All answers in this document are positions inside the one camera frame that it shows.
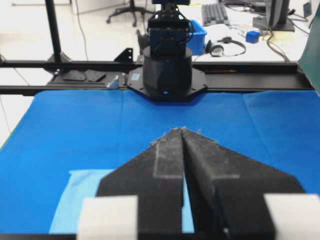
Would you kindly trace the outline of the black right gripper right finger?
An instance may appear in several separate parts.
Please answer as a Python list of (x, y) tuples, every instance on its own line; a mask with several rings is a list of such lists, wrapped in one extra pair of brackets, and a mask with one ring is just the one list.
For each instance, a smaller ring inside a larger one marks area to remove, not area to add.
[(317, 240), (320, 198), (287, 172), (182, 130), (187, 165), (212, 212), (213, 233), (231, 240)]

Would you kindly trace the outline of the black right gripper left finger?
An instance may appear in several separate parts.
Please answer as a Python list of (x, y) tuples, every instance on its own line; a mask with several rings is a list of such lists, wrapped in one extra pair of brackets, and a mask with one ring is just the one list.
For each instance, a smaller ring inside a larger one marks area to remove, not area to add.
[(182, 232), (184, 144), (173, 129), (104, 176), (83, 202), (81, 240), (165, 240)]

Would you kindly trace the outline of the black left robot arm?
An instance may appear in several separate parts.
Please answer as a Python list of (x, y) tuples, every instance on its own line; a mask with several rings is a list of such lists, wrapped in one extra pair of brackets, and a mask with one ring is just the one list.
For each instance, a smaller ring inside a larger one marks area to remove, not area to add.
[(143, 65), (129, 72), (130, 90), (159, 102), (187, 101), (208, 88), (206, 74), (193, 68), (187, 43), (194, 27), (179, 10), (188, 0), (154, 0), (161, 8), (148, 20), (149, 46), (143, 50)]

